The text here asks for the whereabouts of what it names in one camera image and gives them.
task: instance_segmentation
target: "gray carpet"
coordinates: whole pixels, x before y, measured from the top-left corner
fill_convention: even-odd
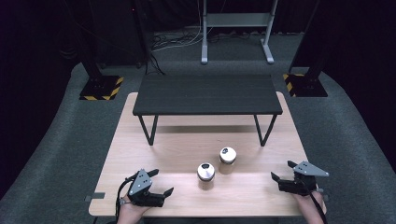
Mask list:
[[[276,90],[286,96],[308,159],[331,175],[318,178],[329,195],[329,223],[396,223],[396,175],[344,90],[321,74],[329,97],[289,97],[282,75],[302,36],[272,35],[272,65],[264,60],[260,37],[210,43],[207,65],[200,64],[200,44],[154,55],[168,75],[272,75]],[[93,223],[84,199],[94,192],[126,97],[138,91],[145,69],[119,66],[102,72],[124,77],[116,99],[80,101],[88,76],[81,64],[75,67],[55,120],[0,202],[0,223]],[[112,220],[99,217],[97,223]],[[304,220],[288,217],[279,223]]]

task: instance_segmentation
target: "black table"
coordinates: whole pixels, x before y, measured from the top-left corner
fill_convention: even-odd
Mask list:
[[[205,75],[144,77],[133,114],[151,146],[160,115],[253,115],[263,147],[282,112],[271,76]],[[257,115],[273,115],[263,139]],[[151,136],[143,116],[155,116]]]

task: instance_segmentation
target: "wooden table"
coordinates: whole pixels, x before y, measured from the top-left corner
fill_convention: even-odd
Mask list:
[[[288,217],[300,216],[296,202],[278,190],[271,172],[292,179],[287,160],[306,161],[306,155],[282,93],[277,92],[283,114],[278,116],[265,147],[257,141],[253,116],[164,116],[159,120],[156,144],[149,146],[138,117],[132,115],[137,93],[128,96],[108,151],[90,214],[114,216],[117,191],[125,177],[141,168],[159,169],[152,177],[150,192],[173,194],[162,208],[152,208],[145,217]],[[266,128],[271,116],[260,115]],[[219,152],[235,149],[233,172],[219,172]],[[215,166],[214,188],[199,188],[197,168],[203,162]],[[124,195],[129,185],[125,186]]]

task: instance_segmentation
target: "dark curtain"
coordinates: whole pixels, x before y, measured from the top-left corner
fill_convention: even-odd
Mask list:
[[[396,171],[395,11],[390,0],[321,0],[292,66],[312,66],[340,33],[322,71],[344,88]]]
[[[52,123],[70,78],[38,17],[45,10],[32,8],[23,0],[0,3],[0,198]]]
[[[279,0],[272,32],[284,34],[303,32],[316,2],[317,0]],[[150,1],[150,4],[154,14],[153,23],[155,31],[181,29],[184,26],[199,23],[197,0]],[[207,12],[269,12],[272,4],[272,0],[208,0]],[[202,16],[202,0],[199,0],[199,6]],[[252,31],[262,32],[264,28],[216,28],[212,32],[229,33],[233,30],[249,33]]]

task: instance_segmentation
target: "cup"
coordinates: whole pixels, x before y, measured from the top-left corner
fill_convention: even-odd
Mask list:
[[[202,163],[198,166],[198,187],[203,190],[213,189],[215,183],[215,167],[208,163]]]
[[[229,175],[233,172],[236,152],[231,147],[224,147],[219,154],[220,165],[219,172],[222,175]]]

